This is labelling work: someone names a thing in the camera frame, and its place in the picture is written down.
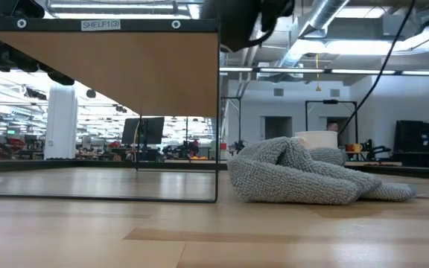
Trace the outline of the white ceramic cup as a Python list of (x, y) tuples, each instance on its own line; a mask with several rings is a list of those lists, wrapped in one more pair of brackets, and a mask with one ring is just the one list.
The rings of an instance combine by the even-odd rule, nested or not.
[(294, 136), (306, 149), (338, 148), (338, 134), (333, 131), (304, 131)]

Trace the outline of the white shelf label sticker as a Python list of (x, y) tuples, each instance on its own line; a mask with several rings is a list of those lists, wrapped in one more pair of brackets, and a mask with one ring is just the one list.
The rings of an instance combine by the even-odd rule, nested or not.
[(81, 31), (117, 31), (121, 30), (120, 19), (82, 20)]

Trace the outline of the black storage cabinet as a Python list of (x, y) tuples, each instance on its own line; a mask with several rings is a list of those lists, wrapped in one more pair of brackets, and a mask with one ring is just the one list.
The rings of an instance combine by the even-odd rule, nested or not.
[(396, 121), (392, 159), (404, 167), (429, 168), (429, 122)]

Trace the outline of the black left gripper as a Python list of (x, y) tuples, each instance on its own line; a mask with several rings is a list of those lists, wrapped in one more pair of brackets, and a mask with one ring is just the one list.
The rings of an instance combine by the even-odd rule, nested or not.
[(262, 44), (275, 29), (275, 0), (205, 0), (201, 19), (218, 19), (220, 50), (236, 52)]

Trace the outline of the black metal gantry frame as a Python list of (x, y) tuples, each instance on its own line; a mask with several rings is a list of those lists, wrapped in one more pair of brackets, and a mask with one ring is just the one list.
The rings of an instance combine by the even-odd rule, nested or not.
[(351, 104), (353, 106), (353, 111), (350, 117), (348, 118), (346, 124), (344, 125), (344, 128), (340, 131), (343, 133), (347, 126), (350, 124), (351, 120), (354, 120), (355, 122), (355, 142), (359, 142), (359, 135), (358, 135), (358, 102), (357, 101), (350, 101), (350, 100), (335, 100), (335, 99), (328, 99), (328, 100), (306, 100), (305, 101), (305, 130), (308, 131), (308, 116), (309, 116), (309, 109), (308, 105), (309, 103), (321, 103), (324, 105), (338, 105), (341, 104)]

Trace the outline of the black flat monitor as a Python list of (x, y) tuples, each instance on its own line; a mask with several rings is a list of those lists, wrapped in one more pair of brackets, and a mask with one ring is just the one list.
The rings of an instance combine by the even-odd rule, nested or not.
[(127, 118), (124, 122), (122, 144), (161, 144), (164, 117)]

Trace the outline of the white building pillar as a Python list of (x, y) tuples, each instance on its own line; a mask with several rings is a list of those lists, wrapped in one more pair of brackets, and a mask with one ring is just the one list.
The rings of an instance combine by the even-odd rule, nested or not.
[(53, 83), (48, 98), (44, 159), (73, 159), (77, 138), (77, 95), (74, 86)]

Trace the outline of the wooden tray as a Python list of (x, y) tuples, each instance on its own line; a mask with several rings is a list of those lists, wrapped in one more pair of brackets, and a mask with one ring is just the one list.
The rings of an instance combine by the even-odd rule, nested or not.
[[(82, 19), (0, 19), (0, 41), (141, 118), (220, 114), (219, 24), (122, 19), (121, 30), (81, 31)], [(214, 203), (218, 163), (66, 161), (0, 176), (1, 198)]]

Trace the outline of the grey terry cloth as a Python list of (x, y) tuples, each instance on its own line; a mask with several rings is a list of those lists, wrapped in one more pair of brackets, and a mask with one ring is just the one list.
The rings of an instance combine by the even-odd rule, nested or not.
[(405, 202), (416, 196), (411, 185), (348, 169), (346, 160), (338, 148), (307, 149), (297, 138), (281, 137), (245, 147), (227, 169), (245, 202), (348, 205), (361, 199)]

